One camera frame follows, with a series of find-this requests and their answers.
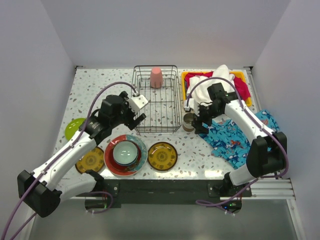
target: green plate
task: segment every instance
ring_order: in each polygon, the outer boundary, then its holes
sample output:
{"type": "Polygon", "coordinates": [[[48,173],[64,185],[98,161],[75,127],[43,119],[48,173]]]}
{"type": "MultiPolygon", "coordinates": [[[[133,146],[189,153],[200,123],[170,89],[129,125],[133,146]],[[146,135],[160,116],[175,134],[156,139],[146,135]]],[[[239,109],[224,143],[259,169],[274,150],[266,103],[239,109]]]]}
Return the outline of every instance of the green plate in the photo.
{"type": "Polygon", "coordinates": [[[69,122],[64,130],[65,138],[68,141],[75,135],[76,131],[78,131],[79,127],[84,123],[85,120],[85,118],[77,118],[69,122]]]}

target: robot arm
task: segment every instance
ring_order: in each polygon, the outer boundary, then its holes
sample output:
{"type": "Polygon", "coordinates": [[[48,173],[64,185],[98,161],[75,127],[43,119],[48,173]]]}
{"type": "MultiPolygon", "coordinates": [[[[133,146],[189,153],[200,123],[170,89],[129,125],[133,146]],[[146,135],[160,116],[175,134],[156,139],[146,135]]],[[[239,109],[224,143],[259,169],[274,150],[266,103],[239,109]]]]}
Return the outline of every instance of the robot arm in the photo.
{"type": "Polygon", "coordinates": [[[80,135],[80,131],[77,131],[72,139],[43,165],[31,173],[24,170],[18,175],[20,198],[40,174],[43,176],[24,199],[24,202],[41,217],[51,214],[58,207],[61,199],[65,200],[91,191],[95,187],[96,181],[89,174],[81,175],[79,179],[76,179],[75,182],[69,182],[68,185],[64,185],[61,180],[82,156],[109,137],[115,127],[124,124],[133,130],[140,124],[146,116],[142,114],[136,117],[136,115],[147,104],[148,100],[143,95],[128,98],[125,91],[119,96],[108,95],[102,101],[101,108],[91,114],[87,125],[80,126],[80,130],[85,129],[75,144],[74,141],[80,135]],[[68,150],[48,170],[44,171],[46,166],[66,149],[68,150]]]}
{"type": "Polygon", "coordinates": [[[203,123],[211,126],[212,118],[221,114],[230,117],[244,132],[251,147],[246,159],[246,164],[242,167],[228,172],[224,175],[223,185],[220,193],[223,195],[234,186],[246,184],[263,175],[280,171],[286,167],[285,158],[275,142],[264,132],[262,128],[273,135],[287,151],[287,138],[282,132],[273,132],[265,126],[249,109],[244,101],[242,105],[235,92],[225,92],[221,83],[216,83],[208,87],[208,93],[212,102],[210,105],[201,105],[190,99],[189,104],[184,102],[184,109],[193,109],[194,118],[192,126],[196,134],[207,134],[208,128],[203,123]]]}

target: red cloth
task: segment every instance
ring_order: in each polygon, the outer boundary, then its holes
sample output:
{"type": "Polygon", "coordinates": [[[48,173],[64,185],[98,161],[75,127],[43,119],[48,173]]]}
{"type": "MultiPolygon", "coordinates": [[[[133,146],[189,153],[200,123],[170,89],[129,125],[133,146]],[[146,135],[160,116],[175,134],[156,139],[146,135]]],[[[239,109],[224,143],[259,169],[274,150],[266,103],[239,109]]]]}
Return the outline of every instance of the red cloth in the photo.
{"type": "Polygon", "coordinates": [[[207,72],[207,73],[203,73],[203,72],[188,72],[184,77],[184,81],[186,82],[186,89],[189,88],[190,78],[192,78],[194,76],[206,76],[207,78],[210,78],[210,77],[212,77],[213,73],[214,73],[213,71],[210,71],[210,72],[207,72]]]}
{"type": "Polygon", "coordinates": [[[233,81],[236,90],[244,101],[251,97],[247,84],[240,77],[235,77],[233,81]]]}
{"type": "MultiPolygon", "coordinates": [[[[184,78],[184,81],[186,82],[186,90],[189,88],[190,78],[192,78],[194,76],[205,76],[207,78],[210,78],[210,77],[212,77],[213,73],[214,73],[213,71],[207,72],[207,73],[188,72],[184,78]]],[[[234,78],[234,86],[235,86],[236,90],[239,92],[240,97],[244,101],[251,97],[247,84],[245,82],[243,82],[240,77],[234,78]]]]}

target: cup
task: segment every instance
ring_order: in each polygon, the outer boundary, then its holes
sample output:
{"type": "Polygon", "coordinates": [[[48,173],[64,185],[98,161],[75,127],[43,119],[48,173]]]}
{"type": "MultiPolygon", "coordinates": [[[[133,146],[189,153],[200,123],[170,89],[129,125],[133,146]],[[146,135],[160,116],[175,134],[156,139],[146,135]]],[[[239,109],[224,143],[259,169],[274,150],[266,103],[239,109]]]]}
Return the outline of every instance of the cup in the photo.
{"type": "Polygon", "coordinates": [[[131,141],[121,141],[113,149],[113,158],[121,166],[130,166],[138,158],[137,146],[131,141]]]}
{"type": "Polygon", "coordinates": [[[151,74],[150,74],[150,86],[152,88],[158,89],[158,88],[161,88],[163,84],[164,84],[164,79],[162,76],[161,68],[160,67],[152,68],[151,74]]]}
{"type": "Polygon", "coordinates": [[[187,132],[192,132],[195,128],[192,126],[194,120],[194,114],[189,112],[183,116],[182,127],[187,132]]]}

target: blue patterned cloth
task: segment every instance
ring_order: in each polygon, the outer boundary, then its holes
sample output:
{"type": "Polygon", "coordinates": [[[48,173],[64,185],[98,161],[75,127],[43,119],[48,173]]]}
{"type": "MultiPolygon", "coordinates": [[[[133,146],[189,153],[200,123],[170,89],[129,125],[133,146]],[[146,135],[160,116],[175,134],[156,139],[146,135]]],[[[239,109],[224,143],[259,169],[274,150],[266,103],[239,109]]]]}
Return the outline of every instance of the blue patterned cloth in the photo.
{"type": "MultiPolygon", "coordinates": [[[[262,110],[255,115],[263,124],[273,131],[279,132],[280,128],[276,120],[267,110],[262,110]]],[[[227,120],[216,123],[212,120],[212,126],[208,128],[208,134],[199,134],[199,136],[213,147],[213,156],[226,159],[234,169],[240,168],[246,163],[250,143],[234,121],[227,120]]]]}

